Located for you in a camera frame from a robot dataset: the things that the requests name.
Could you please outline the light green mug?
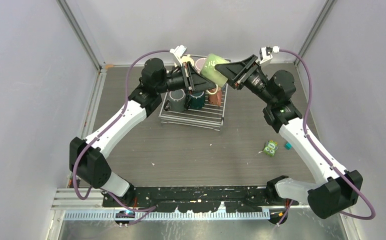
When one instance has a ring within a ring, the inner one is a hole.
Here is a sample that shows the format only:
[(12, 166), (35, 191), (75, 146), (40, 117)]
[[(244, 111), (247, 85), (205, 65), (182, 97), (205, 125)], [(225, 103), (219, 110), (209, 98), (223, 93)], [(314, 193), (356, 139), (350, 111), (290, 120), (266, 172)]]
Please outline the light green mug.
[(218, 55), (210, 53), (205, 59), (205, 63), (200, 70), (200, 74), (222, 88), (227, 82), (227, 78), (219, 71), (217, 71), (215, 66), (218, 64), (225, 63), (228, 64), (230, 63), (230, 61)]

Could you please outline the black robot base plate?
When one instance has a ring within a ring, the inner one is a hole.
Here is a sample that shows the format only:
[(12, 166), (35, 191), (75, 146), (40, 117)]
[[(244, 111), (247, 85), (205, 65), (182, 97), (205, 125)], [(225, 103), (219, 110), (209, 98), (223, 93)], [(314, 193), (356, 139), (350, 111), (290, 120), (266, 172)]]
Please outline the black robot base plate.
[(105, 208), (128, 207), (139, 212), (213, 213), (224, 207), (228, 213), (258, 212), (264, 207), (286, 208), (297, 202), (272, 199), (264, 186), (143, 186), (130, 187), (123, 196), (102, 190)]

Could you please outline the dark grey mug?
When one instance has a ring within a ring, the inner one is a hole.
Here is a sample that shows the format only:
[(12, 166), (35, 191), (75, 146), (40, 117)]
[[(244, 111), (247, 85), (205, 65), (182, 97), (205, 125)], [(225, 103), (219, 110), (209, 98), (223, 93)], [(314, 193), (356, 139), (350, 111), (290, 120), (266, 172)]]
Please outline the dark grey mug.
[(183, 112), (186, 107), (186, 93), (184, 90), (174, 90), (168, 93), (167, 99), (164, 104), (165, 111)]

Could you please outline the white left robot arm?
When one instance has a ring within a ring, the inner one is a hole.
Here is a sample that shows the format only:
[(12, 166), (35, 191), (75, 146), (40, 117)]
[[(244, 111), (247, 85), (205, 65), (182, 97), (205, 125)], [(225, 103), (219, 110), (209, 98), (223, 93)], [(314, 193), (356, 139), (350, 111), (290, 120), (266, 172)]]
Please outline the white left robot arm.
[(121, 109), (104, 125), (84, 139), (75, 137), (70, 142), (69, 169), (94, 189), (115, 195), (122, 207), (133, 203), (132, 185), (112, 172), (107, 157), (119, 141), (136, 125), (149, 117), (162, 103), (162, 93), (182, 90), (185, 93), (203, 92), (216, 84), (201, 76), (190, 62), (184, 62), (167, 71), (159, 58), (144, 64), (139, 85), (131, 92)]

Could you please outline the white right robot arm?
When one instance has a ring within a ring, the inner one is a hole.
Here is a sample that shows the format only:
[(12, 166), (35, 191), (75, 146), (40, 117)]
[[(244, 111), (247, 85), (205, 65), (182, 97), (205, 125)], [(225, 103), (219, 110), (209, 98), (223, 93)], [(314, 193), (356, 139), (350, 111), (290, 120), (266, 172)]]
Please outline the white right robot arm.
[(233, 63), (220, 63), (215, 69), (227, 78), (232, 88), (249, 89), (267, 106), (263, 109), (266, 122), (298, 153), (310, 170), (314, 183), (280, 176), (267, 182), (266, 198), (272, 205), (285, 199), (310, 206), (322, 219), (356, 204), (357, 190), (363, 178), (357, 170), (349, 171), (322, 146), (291, 101), (296, 91), (293, 75), (278, 70), (268, 78), (257, 62), (257, 56)]

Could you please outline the dark teal mug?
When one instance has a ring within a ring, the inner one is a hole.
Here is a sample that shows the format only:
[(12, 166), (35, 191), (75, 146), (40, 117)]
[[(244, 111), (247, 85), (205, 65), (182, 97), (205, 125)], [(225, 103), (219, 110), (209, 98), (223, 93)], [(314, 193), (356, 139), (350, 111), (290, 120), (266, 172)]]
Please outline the dark teal mug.
[(205, 92), (196, 92), (187, 95), (185, 109), (200, 110), (205, 106)]

